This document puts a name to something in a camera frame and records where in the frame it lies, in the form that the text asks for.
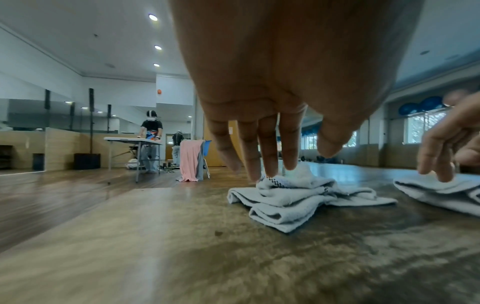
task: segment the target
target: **black pole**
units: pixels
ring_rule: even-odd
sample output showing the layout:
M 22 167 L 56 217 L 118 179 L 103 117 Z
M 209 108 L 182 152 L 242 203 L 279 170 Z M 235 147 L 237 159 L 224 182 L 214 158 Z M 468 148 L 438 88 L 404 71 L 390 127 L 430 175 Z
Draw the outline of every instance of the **black pole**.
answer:
M 94 90 L 90 88 L 88 90 L 89 101 L 90 101 L 90 154 L 94 152 L 94 110 L 95 110 L 95 101 L 94 101 Z
M 108 112 L 107 112 L 107 119 L 106 119 L 106 132 L 110 133 L 110 118 L 112 118 L 112 105 L 108 105 Z
M 70 131 L 74 129 L 75 103 L 70 104 Z
M 45 102 L 43 104 L 43 107 L 46 110 L 46 127 L 48 128 L 50 126 L 50 91 L 45 90 Z

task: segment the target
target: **wooden door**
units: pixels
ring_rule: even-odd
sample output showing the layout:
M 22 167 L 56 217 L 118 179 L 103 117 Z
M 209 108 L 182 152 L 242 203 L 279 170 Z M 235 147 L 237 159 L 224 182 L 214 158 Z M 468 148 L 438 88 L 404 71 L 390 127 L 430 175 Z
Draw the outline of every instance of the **wooden door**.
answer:
M 173 134 L 166 135 L 165 160 L 173 160 L 172 150 L 174 146 Z
M 229 129 L 232 131 L 232 134 L 230 134 L 231 141 L 233 143 L 233 146 L 235 147 L 236 152 L 242 158 L 242 153 L 240 150 L 240 140 L 239 140 L 239 132 L 237 129 L 237 122 L 235 121 L 230 121 L 228 123 Z M 212 140 L 212 134 L 210 133 L 210 130 L 207 126 L 207 123 L 205 122 L 203 126 L 203 138 L 205 140 Z M 205 157 L 205 160 L 208 164 L 209 167 L 223 167 L 225 166 L 224 162 L 220 159 L 219 153 L 217 151 L 217 147 L 215 145 L 215 142 L 210 143 L 210 148 L 208 149 L 208 155 Z

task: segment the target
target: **white folding table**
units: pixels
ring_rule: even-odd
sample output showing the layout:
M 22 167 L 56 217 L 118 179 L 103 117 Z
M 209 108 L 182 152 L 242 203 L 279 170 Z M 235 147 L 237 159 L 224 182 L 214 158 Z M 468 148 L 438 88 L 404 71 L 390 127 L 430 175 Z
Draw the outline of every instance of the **white folding table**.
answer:
M 131 138 L 131 137 L 104 137 L 106 141 L 110 142 L 108 145 L 108 176 L 112 171 L 112 143 L 121 142 L 126 144 L 134 144 L 138 145 L 138 150 L 136 152 L 136 178 L 135 182 L 139 182 L 139 172 L 140 172 L 140 150 L 142 149 L 142 145 L 157 145 L 158 147 L 158 159 L 151 159 L 158 161 L 158 174 L 160 175 L 160 146 L 162 145 L 160 141 L 146 139 L 146 138 Z

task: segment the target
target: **chair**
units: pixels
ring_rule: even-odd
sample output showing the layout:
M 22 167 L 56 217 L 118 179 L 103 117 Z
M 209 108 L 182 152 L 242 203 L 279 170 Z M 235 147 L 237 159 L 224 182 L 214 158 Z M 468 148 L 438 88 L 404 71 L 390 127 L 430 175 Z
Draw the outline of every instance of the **chair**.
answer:
M 206 169 L 206 175 L 208 176 L 208 179 L 210 179 L 210 171 L 209 171 L 209 166 L 207 165 L 207 161 L 205 160 L 205 156 L 209 153 L 209 147 L 211 140 L 205 140 L 203 143 L 203 163 L 205 164 L 205 169 Z

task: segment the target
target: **gray pants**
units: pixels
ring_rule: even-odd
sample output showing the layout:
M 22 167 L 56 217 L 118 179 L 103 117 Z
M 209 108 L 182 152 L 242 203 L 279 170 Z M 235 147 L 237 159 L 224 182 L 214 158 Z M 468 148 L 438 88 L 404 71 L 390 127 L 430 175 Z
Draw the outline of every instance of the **gray pants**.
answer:
M 180 166 L 180 146 L 173 146 L 171 155 L 173 156 L 173 163 Z
M 159 146 L 157 145 L 145 145 L 140 150 L 140 166 L 145 166 L 147 171 L 156 172 L 159 170 L 159 161 L 155 160 L 159 158 Z

